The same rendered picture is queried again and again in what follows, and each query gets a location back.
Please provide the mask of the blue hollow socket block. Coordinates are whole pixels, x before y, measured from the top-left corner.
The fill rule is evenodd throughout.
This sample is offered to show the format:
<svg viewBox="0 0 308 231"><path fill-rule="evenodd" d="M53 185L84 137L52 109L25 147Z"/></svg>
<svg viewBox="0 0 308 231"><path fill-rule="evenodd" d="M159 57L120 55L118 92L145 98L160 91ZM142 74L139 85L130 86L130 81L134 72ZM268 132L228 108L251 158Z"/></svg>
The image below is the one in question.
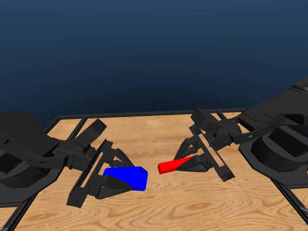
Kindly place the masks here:
<svg viewBox="0 0 308 231"><path fill-rule="evenodd" d="M103 172L119 180L128 183L134 191L145 191L148 179L148 172L143 167L109 167Z"/></svg>

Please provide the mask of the thin red peg bar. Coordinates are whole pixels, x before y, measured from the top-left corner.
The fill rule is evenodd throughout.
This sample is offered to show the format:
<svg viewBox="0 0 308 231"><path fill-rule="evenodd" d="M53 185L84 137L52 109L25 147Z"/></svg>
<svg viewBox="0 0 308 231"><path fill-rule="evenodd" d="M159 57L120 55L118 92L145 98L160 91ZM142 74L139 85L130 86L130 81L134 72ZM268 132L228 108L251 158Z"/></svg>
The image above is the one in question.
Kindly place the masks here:
<svg viewBox="0 0 308 231"><path fill-rule="evenodd" d="M181 158L177 160L172 160L168 162L163 162L158 164L159 174L165 174L169 172L176 171L179 166L190 160L192 157Z"/></svg>

